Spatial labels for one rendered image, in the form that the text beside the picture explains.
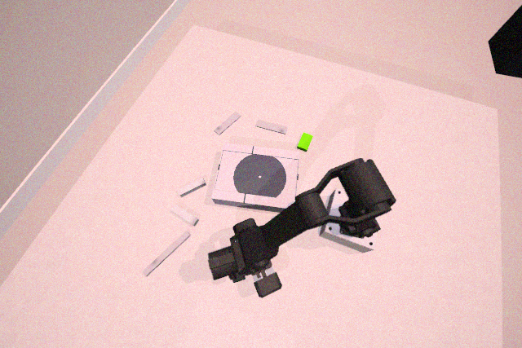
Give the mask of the small green block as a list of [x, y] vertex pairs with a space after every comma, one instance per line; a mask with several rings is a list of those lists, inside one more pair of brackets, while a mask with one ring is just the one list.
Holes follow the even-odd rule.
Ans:
[[300, 150], [303, 150], [306, 152], [308, 150], [310, 142], [312, 141], [312, 137], [313, 137], [312, 135], [306, 134], [303, 132], [303, 135], [299, 141], [299, 145], [297, 146], [297, 149], [300, 149]]

